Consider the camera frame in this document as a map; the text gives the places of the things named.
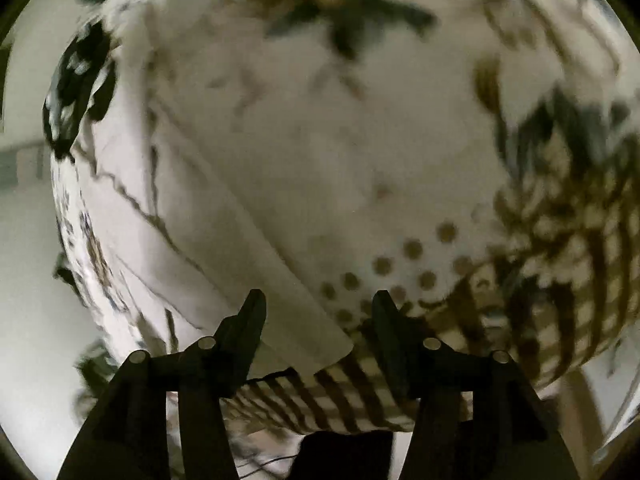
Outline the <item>beige long sleeve shirt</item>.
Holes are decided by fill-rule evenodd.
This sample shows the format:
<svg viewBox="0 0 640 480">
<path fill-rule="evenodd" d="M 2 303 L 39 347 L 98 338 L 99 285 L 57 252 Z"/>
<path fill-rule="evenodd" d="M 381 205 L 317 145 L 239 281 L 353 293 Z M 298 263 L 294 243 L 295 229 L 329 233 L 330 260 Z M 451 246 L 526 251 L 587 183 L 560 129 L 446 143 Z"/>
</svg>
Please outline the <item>beige long sleeve shirt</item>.
<svg viewBox="0 0 640 480">
<path fill-rule="evenodd" d="M 393 26 L 355 63 L 318 26 L 268 38 L 237 6 L 114 31 L 117 86 L 84 144 L 82 190 L 138 304 L 165 298 L 208 333 L 268 301 L 262 376 L 352 351 L 380 289 L 446 297 L 503 240 L 503 173 L 446 32 Z"/>
</svg>

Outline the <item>floral bed quilt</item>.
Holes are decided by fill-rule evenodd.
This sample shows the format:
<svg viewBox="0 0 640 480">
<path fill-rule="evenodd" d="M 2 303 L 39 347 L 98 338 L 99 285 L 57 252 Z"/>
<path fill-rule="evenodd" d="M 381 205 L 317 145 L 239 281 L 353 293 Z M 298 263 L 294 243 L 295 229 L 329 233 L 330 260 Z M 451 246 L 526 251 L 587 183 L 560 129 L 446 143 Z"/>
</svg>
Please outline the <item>floral bed quilt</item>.
<svg viewBox="0 0 640 480">
<path fill-rule="evenodd" d="M 639 316 L 639 52 L 604 0 L 106 0 L 42 108 L 62 240 L 118 360 L 267 298 L 229 416 L 407 431 L 363 336 L 544 388 Z"/>
</svg>

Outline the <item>folded black striped garment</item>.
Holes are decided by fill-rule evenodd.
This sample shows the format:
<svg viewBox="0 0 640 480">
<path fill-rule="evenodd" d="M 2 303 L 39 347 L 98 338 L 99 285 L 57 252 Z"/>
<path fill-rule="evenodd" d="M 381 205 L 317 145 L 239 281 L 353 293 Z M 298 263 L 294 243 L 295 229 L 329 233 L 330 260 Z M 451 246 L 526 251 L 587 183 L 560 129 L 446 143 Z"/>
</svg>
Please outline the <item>folded black striped garment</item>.
<svg viewBox="0 0 640 480">
<path fill-rule="evenodd" d="M 42 106 L 44 138 L 56 160 L 74 160 L 81 122 L 100 122 L 117 81 L 112 37 L 100 20 L 83 24 L 64 51 Z"/>
</svg>

